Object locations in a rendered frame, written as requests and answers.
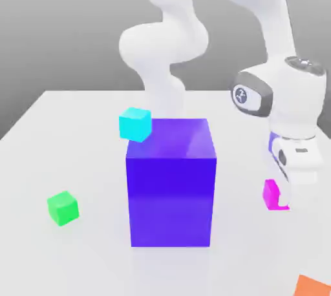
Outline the small cyan cube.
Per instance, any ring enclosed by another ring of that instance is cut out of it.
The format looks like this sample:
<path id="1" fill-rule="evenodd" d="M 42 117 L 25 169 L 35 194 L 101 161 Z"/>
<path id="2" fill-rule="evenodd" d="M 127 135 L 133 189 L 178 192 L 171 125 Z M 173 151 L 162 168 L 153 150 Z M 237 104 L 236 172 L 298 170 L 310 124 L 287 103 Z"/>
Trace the small cyan cube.
<path id="1" fill-rule="evenodd" d="M 129 107 L 119 116 L 120 138 L 143 142 L 152 131 L 151 111 Z"/>

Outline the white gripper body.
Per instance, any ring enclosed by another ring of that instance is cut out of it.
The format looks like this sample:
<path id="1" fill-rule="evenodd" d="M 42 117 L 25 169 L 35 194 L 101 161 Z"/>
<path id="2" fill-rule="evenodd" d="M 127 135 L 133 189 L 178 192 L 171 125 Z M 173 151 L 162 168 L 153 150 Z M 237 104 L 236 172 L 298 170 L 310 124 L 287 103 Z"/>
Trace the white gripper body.
<path id="1" fill-rule="evenodd" d="M 289 184 L 310 185 L 316 184 L 318 172 L 323 166 L 323 159 L 320 156 L 310 154 L 298 154 L 285 156 L 285 158 L 274 159 Z"/>

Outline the large purple box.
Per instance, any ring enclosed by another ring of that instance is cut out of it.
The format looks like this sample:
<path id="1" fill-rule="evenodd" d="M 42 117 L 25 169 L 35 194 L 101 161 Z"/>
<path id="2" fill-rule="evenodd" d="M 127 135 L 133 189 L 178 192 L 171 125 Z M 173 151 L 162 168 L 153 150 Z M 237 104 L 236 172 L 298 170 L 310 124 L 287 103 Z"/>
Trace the large purple box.
<path id="1" fill-rule="evenodd" d="M 207 119 L 154 119 L 125 163 L 133 247 L 210 245 L 217 155 Z"/>

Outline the small magenta cube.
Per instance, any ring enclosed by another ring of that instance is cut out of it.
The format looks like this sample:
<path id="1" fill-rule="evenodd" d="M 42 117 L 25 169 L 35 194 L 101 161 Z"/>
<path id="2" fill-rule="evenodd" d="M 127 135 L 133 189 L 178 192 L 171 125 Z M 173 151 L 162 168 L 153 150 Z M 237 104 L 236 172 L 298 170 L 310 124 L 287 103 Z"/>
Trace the small magenta cube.
<path id="1" fill-rule="evenodd" d="M 279 187 L 274 179 L 265 179 L 262 197 L 266 207 L 270 211 L 288 211 L 290 208 L 288 205 L 280 206 L 279 197 L 281 193 Z"/>

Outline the small green cube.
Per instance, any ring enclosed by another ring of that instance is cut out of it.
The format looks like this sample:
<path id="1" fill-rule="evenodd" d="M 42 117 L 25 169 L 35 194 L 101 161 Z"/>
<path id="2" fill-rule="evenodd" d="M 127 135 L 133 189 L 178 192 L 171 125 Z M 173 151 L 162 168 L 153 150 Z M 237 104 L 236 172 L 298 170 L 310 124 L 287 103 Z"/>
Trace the small green cube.
<path id="1" fill-rule="evenodd" d="M 78 201 L 68 192 L 60 192 L 47 199 L 50 217 L 58 226 L 64 226 L 80 216 Z"/>

